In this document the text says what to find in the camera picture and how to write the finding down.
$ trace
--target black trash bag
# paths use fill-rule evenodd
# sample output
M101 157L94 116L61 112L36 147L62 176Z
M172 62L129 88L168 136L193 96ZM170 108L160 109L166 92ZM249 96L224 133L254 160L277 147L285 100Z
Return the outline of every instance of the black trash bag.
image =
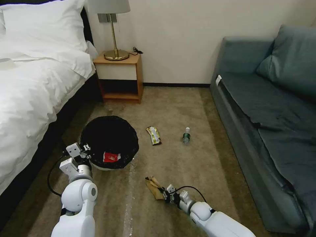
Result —
M90 147L90 161L101 170L124 168L139 149L135 129L118 116L93 119L81 132L80 144Z

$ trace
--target sofa cushion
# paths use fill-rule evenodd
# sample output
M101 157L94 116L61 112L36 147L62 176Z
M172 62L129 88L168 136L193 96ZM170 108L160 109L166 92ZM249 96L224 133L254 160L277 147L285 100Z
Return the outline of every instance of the sofa cushion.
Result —
M316 104L255 74L221 76L231 98L257 128L276 169L316 222Z
M272 55L259 65L257 73L316 100L316 28L282 25Z

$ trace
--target lamp shade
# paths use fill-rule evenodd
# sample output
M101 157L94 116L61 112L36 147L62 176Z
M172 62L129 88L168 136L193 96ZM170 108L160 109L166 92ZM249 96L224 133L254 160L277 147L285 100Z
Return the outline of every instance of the lamp shade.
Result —
M126 13L131 9L128 0L89 0L88 9L92 13Z

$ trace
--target white wall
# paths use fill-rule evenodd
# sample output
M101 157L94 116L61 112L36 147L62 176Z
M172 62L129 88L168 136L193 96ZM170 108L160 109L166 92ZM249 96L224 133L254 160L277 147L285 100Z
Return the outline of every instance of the white wall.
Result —
M129 0L118 48L143 51L145 82L210 83L224 36L276 36L281 24L311 25L315 0ZM109 23L89 14L99 52L113 48Z

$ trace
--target snack wrapper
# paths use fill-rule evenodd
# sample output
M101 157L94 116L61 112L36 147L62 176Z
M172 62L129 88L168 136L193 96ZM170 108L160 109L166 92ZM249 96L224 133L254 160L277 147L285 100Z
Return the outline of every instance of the snack wrapper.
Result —
M159 136L157 128L155 128L155 127L148 127L148 128L146 128L146 130L147 130L147 132L149 133L149 135L151 137L152 145L159 145L159 144L161 144L160 136Z

